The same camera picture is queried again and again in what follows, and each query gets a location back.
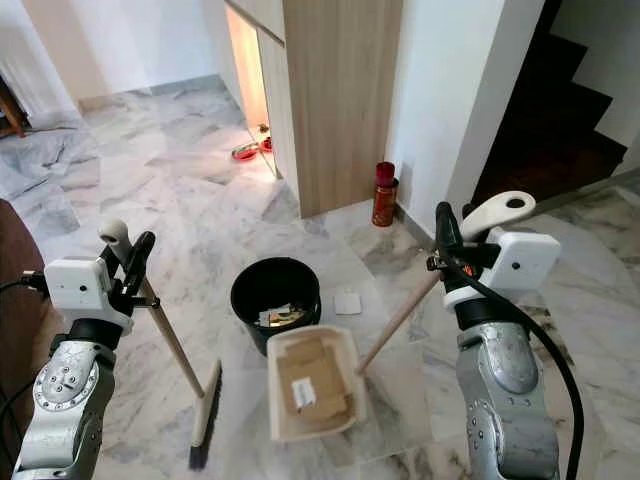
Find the beige broom with wooden handle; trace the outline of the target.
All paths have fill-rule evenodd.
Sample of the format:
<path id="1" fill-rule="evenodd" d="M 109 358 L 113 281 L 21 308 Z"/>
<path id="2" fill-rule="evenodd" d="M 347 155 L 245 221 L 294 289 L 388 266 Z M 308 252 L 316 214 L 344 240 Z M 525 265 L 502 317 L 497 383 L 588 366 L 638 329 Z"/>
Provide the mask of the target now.
<path id="1" fill-rule="evenodd" d="M 105 220 L 99 228 L 99 238 L 105 244 L 119 244 L 123 248 L 123 251 L 119 253 L 119 256 L 122 257 L 122 265 L 127 264 L 128 257 L 131 256 L 133 241 L 129 237 L 129 230 L 124 221 L 115 218 Z M 148 276 L 143 284 L 142 292 L 155 293 L 155 296 L 160 300 L 159 294 L 155 292 Z M 221 397 L 221 361 L 219 358 L 212 361 L 207 379 L 198 380 L 186 349 L 180 343 L 172 323 L 166 315 L 163 301 L 160 300 L 160 303 L 159 307 L 150 308 L 152 319 L 155 321 L 157 330 L 163 335 L 169 351 L 172 352 L 175 364 L 180 367 L 180 371 L 186 376 L 189 387 L 195 394 L 195 425 L 193 425 L 192 439 L 189 443 L 188 468 L 191 471 L 202 471 L 205 470 L 207 462 L 209 462 L 211 439 L 214 434 L 216 417 L 218 417 Z"/>

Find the brown cardboard piece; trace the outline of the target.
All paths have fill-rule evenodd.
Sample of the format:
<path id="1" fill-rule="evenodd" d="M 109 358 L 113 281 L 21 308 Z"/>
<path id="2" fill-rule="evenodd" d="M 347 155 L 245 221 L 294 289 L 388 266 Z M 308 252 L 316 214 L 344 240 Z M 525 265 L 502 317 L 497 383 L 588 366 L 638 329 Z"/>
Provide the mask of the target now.
<path id="1" fill-rule="evenodd" d="M 278 365 L 285 407 L 294 419 L 307 424 L 347 421 L 349 393 L 332 347 L 320 339 L 301 340 L 285 347 Z"/>

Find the beige dustpan with long handle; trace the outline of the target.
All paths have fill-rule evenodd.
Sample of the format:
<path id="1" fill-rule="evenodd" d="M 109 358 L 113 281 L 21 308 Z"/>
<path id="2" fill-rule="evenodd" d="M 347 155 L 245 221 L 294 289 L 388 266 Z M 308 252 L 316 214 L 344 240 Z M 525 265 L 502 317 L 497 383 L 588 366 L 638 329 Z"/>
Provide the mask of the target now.
<path id="1" fill-rule="evenodd" d="M 488 230 L 527 218 L 535 205 L 534 197 L 529 193 L 504 192 L 489 198 L 479 206 L 479 224 L 475 229 L 463 229 L 462 221 L 458 223 L 462 234 L 465 230 Z M 433 271 L 422 283 L 419 292 L 416 292 L 416 298 L 421 300 L 439 283 L 438 279 L 439 276 Z M 540 370 L 538 361 L 532 357 L 529 329 L 518 324 L 512 316 L 497 316 L 495 310 L 500 301 L 503 300 L 472 300 L 452 308 L 461 320 L 470 321 L 472 324 L 461 337 L 463 348 L 474 357 L 475 369 L 479 371 L 479 376 L 472 384 L 479 387 L 485 399 L 497 398 L 502 394 L 515 398 L 515 406 L 512 407 L 502 407 L 499 410 L 484 407 L 481 424 L 499 438 L 517 433 L 534 435 L 535 438 L 549 436 L 548 422 L 535 425 L 529 412 L 532 397 L 541 392 Z M 324 346 L 334 349 L 334 360 L 349 393 L 351 413 L 346 422 L 307 424 L 294 419 L 285 407 L 280 384 L 279 358 L 283 356 L 285 347 L 307 339 L 320 339 Z M 365 419 L 369 403 L 362 371 L 370 364 L 375 352 L 370 351 L 366 356 L 360 356 L 351 330 L 332 325 L 302 326 L 301 329 L 292 332 L 273 335 L 268 340 L 266 352 L 270 376 L 270 429 L 271 438 L 275 442 L 301 442 L 320 436 L 335 435 Z"/>

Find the red spray can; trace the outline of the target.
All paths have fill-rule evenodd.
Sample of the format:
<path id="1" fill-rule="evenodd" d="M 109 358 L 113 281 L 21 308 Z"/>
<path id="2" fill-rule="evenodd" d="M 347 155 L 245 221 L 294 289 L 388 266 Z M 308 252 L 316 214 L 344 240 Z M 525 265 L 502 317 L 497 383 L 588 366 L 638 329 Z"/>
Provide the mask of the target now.
<path id="1" fill-rule="evenodd" d="M 396 165 L 383 161 L 375 166 L 374 204 L 372 204 L 371 223 L 375 227 L 390 227 L 396 215 L 396 196 L 398 191 Z"/>

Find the brown sofa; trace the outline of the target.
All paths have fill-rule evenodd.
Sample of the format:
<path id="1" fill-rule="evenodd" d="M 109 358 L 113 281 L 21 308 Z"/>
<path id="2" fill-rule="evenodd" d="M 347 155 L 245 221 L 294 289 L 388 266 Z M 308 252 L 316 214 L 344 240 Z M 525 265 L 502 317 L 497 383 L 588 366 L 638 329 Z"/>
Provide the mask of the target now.
<path id="1" fill-rule="evenodd" d="M 41 270 L 44 259 L 26 224 L 8 201 L 0 202 L 0 282 L 9 284 L 27 270 Z M 32 335 L 42 324 L 44 305 L 40 296 L 26 288 L 10 287 L 0 293 L 0 388 L 5 399 L 13 399 L 12 412 L 3 415 L 3 439 L 17 461 L 20 438 L 18 417 L 23 403 L 20 388 L 31 379 Z"/>

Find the dark wooden staircase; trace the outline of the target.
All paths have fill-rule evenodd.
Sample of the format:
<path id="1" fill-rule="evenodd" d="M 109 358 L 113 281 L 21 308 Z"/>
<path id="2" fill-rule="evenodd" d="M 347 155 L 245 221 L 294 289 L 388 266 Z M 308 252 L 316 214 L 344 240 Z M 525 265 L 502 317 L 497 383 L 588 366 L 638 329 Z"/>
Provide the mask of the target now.
<path id="1" fill-rule="evenodd" d="M 575 81 L 589 47 L 553 33 L 545 0 L 471 204 L 507 191 L 545 201 L 611 177 L 628 147 L 600 132 L 612 96 Z"/>

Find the white paper square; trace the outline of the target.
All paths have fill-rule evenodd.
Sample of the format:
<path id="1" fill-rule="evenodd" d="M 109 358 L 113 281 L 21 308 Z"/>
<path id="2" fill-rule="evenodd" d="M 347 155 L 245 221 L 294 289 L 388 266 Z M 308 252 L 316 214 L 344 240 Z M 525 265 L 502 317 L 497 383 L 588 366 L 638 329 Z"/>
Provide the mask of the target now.
<path id="1" fill-rule="evenodd" d="M 339 292 L 334 294 L 334 311 L 337 315 L 358 315 L 364 311 L 360 294 Z"/>

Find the black plastic bucket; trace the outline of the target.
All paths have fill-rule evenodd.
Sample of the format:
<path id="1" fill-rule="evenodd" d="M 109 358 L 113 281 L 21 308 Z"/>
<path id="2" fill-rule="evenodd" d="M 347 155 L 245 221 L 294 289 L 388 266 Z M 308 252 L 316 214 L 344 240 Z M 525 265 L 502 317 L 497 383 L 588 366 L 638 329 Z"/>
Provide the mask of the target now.
<path id="1" fill-rule="evenodd" d="M 315 271 L 291 257 L 270 257 L 248 265 L 230 288 L 230 306 L 262 356 L 268 355 L 270 337 L 317 325 L 323 315 Z M 302 311 L 301 319 L 279 326 L 260 323 L 262 314 L 282 307 Z"/>

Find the rubbish in bucket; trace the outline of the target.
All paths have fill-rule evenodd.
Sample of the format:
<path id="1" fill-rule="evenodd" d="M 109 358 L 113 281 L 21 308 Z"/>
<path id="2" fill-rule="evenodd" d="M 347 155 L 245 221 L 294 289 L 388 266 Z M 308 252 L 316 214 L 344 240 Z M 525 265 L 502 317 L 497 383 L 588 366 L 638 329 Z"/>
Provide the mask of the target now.
<path id="1" fill-rule="evenodd" d="M 288 303 L 288 305 L 261 311 L 257 325 L 264 326 L 264 328 L 287 326 L 305 319 L 307 314 L 307 308 L 293 306 L 292 303 Z"/>

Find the light wooden cabinet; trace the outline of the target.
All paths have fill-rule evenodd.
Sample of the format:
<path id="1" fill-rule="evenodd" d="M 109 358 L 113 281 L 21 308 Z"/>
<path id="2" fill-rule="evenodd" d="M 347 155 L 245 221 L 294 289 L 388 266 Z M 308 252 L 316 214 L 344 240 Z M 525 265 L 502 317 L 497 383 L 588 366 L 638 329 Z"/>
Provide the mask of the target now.
<path id="1" fill-rule="evenodd" d="M 205 0 L 223 79 L 302 218 L 370 200 L 404 0 Z M 270 131 L 257 131 L 260 123 Z"/>

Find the dark wooden chair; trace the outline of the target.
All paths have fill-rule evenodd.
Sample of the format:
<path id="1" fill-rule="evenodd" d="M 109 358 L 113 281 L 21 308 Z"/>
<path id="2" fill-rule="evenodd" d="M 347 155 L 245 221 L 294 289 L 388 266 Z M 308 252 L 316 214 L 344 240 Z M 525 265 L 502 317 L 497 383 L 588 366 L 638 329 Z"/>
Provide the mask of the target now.
<path id="1" fill-rule="evenodd" d="M 3 110 L 4 124 L 0 129 L 1 136 L 17 134 L 19 138 L 26 137 L 29 125 L 26 111 L 19 105 L 17 96 L 14 95 L 8 83 L 1 81 L 0 87 L 1 110 Z"/>

